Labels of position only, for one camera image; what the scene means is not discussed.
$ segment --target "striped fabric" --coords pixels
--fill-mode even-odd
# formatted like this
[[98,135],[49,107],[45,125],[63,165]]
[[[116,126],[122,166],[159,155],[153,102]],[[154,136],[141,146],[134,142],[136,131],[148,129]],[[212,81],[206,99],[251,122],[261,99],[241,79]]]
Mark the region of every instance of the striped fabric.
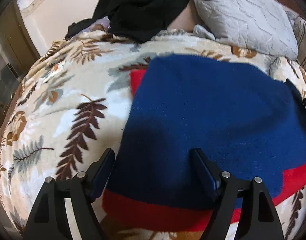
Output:
[[294,34],[298,44],[299,65],[306,71],[306,20],[298,16],[294,23]]

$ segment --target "red border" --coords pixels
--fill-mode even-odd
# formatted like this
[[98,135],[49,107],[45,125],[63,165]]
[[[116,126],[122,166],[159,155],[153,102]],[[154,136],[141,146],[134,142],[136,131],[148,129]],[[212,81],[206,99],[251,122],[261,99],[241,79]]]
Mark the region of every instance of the red border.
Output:
[[[306,185],[306,164],[283,172],[283,188],[280,195],[273,198],[278,205]],[[120,223],[154,231],[201,231],[208,224],[212,211],[196,211],[149,204],[133,200],[105,190],[103,194],[105,212]],[[240,218],[240,208],[235,209],[232,223]]]

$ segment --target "floor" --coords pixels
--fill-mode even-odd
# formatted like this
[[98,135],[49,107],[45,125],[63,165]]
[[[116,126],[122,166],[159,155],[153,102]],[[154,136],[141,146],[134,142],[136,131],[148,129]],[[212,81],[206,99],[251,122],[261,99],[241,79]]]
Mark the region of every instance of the floor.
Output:
[[63,39],[73,22],[92,17],[98,0],[17,0],[29,35],[40,55]]

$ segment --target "folded blue and red garment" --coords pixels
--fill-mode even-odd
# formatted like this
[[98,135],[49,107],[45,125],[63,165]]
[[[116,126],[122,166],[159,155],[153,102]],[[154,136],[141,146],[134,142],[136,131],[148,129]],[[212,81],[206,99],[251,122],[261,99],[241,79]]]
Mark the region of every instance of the folded blue and red garment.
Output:
[[133,77],[141,84],[103,196],[109,215],[156,231],[204,230],[213,203],[189,162],[198,147],[237,178],[261,177],[275,205],[306,185],[306,109],[291,82],[185,55],[157,57],[143,75]]

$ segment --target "blue cloth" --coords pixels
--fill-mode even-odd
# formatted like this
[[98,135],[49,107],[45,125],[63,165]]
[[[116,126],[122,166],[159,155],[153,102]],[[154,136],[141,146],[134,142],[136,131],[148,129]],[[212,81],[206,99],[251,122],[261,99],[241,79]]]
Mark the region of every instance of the blue cloth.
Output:
[[189,150],[272,197],[282,172],[306,163],[306,110],[290,82],[255,66],[197,56],[157,57],[135,95],[107,188],[146,203],[212,208]]

